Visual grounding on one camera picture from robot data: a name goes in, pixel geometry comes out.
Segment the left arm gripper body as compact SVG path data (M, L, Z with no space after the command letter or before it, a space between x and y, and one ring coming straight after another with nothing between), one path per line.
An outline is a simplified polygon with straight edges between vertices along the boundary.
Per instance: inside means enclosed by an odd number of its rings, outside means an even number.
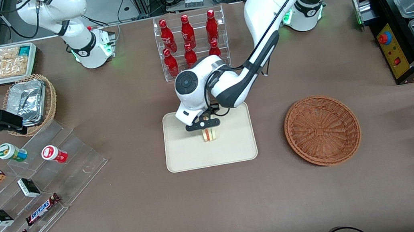
M180 122L184 123L185 130L187 132L196 131L197 126L199 124L206 124L206 129L213 127L213 118L211 117L211 110L195 110L190 111L187 109L178 109L178 111L175 113L175 117L180 120Z

